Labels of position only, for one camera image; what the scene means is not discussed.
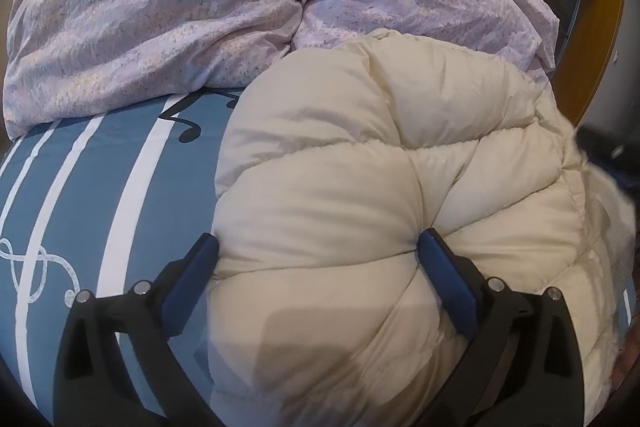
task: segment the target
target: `black bracket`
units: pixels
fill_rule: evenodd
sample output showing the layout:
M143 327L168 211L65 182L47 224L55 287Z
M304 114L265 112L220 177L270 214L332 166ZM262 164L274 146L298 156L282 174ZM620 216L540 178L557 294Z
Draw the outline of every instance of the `black bracket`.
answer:
M415 427L582 427L584 383L574 326L562 292L512 291L484 279L429 229L418 259L456 329L469 344ZM479 405L510 338L517 346L494 404Z
M218 261L218 241L203 234L152 283L121 296L82 290L69 313L56 360L56 427L223 427L167 344L182 333ZM129 335L164 417L145 409L116 339Z

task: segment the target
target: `white down jacket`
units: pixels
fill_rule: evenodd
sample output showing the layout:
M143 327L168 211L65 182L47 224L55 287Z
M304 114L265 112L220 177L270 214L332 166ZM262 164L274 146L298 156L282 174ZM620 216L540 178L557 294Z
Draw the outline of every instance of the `white down jacket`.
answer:
M432 226L484 275L564 292L590 419L618 352L614 247L590 189L607 182L573 135L548 87L425 37L378 30L261 74L216 175L209 368L221 420L411 423L465 349L418 268Z

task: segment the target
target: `bedding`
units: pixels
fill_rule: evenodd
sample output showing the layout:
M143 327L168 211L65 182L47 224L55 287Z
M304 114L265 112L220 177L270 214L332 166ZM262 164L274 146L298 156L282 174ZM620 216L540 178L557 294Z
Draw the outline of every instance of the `bedding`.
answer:
M465 349L417 264L428 227L517 291L559 287L586 421L606 402L634 208L502 58L390 30L298 50L239 101L216 194L209 369L227 427L410 425Z
M2 162L0 354L50 421L75 294L118 295L153 280L210 230L218 149L237 98L225 91L164 96L40 124ZM203 296L169 344L208 401L206 318ZM120 349L142 404L162 413L126 335Z
M554 66L558 20L541 0L15 0L7 132L246 86L292 47L383 27L500 55L542 83Z

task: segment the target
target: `treble clef print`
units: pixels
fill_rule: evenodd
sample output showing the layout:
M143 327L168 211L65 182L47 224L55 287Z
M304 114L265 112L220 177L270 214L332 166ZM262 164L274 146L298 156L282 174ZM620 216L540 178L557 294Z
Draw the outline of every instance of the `treble clef print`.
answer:
M0 258L9 261L11 265L11 278L14 280L14 288L17 292L20 286L20 280L18 279L17 271L15 269L15 263L23 263L26 256L15 254L14 247L12 247L11 242L4 237L0 239L0 247L5 247L7 249L7 251L4 251L2 248L0 248ZM49 268L49 263L51 262L60 264L60 266L62 266L66 270L66 273L71 279L71 284L74 288L69 289L65 292L65 304L68 308L71 308L76 294L80 291L80 283L78 281L76 271L73 269L69 261L67 261L63 257L60 257L59 255L47 253L42 245L38 248L38 256L36 258L36 261L42 261L42 276L40 278L38 289L36 289L35 293L33 293L32 295L29 295L28 303L33 304L40 298L40 295L42 295L44 285L47 282L47 271Z
M231 100L226 103L226 107L228 107L229 109L235 108L236 104L238 103L238 99L240 98L238 95L228 92L225 89L203 87L202 89L199 89L197 91L190 92L187 96L174 103L174 105L172 105L170 108L162 111L158 118L161 118L162 120L172 120L189 126L188 129L184 130L180 134L180 137L178 138L180 143L189 143L199 138L200 133L202 133L202 129L197 123L185 118L178 118L175 115L180 113L181 111L184 111L188 107L191 107L191 105L196 103L204 94L219 94L221 96L230 98Z

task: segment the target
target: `metal screw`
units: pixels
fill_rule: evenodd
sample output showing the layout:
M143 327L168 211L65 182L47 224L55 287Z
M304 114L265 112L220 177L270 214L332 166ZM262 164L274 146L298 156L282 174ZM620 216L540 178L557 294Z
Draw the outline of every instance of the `metal screw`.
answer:
M491 288L494 292L501 292L504 290L504 281L502 279L498 279L497 277L491 277L488 283L489 288Z
M562 298L562 292L555 286L551 286L546 290L546 294L549 295L554 301L559 301Z
M136 295L144 295L151 289L151 283L149 281L138 281L136 285L133 286L133 293Z
M76 295L76 301L81 304L84 304L91 298L91 292L89 290L80 290L78 295Z

